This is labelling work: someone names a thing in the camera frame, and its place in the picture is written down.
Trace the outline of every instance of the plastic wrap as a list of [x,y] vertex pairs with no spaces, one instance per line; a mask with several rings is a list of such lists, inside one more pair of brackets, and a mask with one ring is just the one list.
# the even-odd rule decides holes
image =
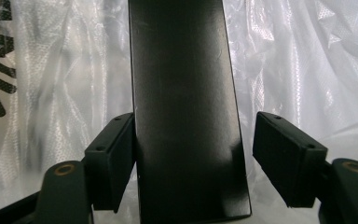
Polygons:
[[[252,157],[255,113],[287,118],[329,147],[330,161],[358,160],[358,1],[223,2],[254,213],[236,223],[318,223],[319,204],[286,208]],[[17,92],[0,119],[0,208],[132,111],[127,1],[22,0],[11,10]],[[96,223],[139,223],[137,193],[134,170],[118,214],[97,212]]]

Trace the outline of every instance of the white plastic background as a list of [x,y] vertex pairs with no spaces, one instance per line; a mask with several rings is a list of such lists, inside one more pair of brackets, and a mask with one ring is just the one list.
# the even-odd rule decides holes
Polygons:
[[[286,208],[252,157],[255,114],[293,122],[329,161],[358,160],[358,1],[223,2],[253,207],[235,223],[318,223],[319,203]],[[111,118],[132,111],[127,0],[11,6],[18,91],[0,135],[0,208],[38,191],[51,165],[82,159]],[[134,173],[118,214],[98,212],[96,223],[139,223],[137,193]]]

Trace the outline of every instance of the round hole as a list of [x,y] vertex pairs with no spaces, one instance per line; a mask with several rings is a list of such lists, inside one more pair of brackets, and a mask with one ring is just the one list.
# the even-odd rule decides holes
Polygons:
[[104,151],[104,147],[97,147],[97,148],[95,148],[95,150],[97,150],[97,151]]
[[344,161],[342,165],[350,171],[358,173],[358,163],[353,161]]
[[68,175],[75,170],[75,166],[72,163],[66,163],[57,167],[54,171],[55,175]]

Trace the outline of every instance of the clear plastic sheet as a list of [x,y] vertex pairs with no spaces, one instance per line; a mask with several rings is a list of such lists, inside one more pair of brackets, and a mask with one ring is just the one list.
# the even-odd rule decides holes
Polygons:
[[[318,223],[288,209],[252,157],[255,113],[279,114],[358,160],[358,1],[224,0],[253,216]],[[80,160],[111,118],[132,111],[127,0],[11,1],[17,86],[0,135],[0,208],[40,188],[49,166]],[[139,223],[136,173],[118,214]]]

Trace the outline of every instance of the dark rectangular board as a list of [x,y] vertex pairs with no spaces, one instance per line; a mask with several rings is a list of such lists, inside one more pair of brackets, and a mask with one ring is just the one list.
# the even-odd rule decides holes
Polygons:
[[251,215],[221,0],[130,0],[141,222]]

